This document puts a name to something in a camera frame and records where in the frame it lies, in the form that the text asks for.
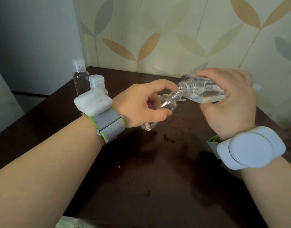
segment person's left hand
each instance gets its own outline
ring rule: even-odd
[[[177,85],[165,79],[146,84],[134,84],[113,98],[113,106],[119,115],[125,117],[127,128],[141,126],[147,122],[161,122],[172,115],[168,109],[152,110],[149,107],[160,103],[156,92],[176,90]]]

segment leaf-patterned wallpaper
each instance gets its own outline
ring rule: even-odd
[[[250,70],[291,133],[291,0],[78,0],[91,66],[180,77]]]

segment person's right arm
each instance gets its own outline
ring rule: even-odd
[[[225,90],[226,99],[201,104],[209,126],[226,140],[254,128],[256,92],[249,72],[212,68],[197,72]],[[263,168],[242,169],[243,180],[270,228],[291,227],[291,164],[275,158]]]

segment white wearable sensor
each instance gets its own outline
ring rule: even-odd
[[[125,121],[112,107],[113,100],[101,88],[95,88],[75,98],[78,110],[86,114],[106,143],[125,130]]]
[[[208,144],[216,157],[232,170],[264,167],[286,150],[281,138],[265,126],[258,126],[220,143],[213,137]]]

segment tabletop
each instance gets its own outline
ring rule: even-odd
[[[134,83],[179,81],[87,70],[105,77],[111,98]],[[77,119],[76,96],[71,80],[0,133],[0,169]],[[291,163],[291,138],[260,109],[256,125],[280,135]],[[266,227],[243,181],[212,154],[206,141],[214,135],[199,104],[190,100],[179,102],[173,115],[151,131],[126,129],[103,146],[64,215],[130,227]]]

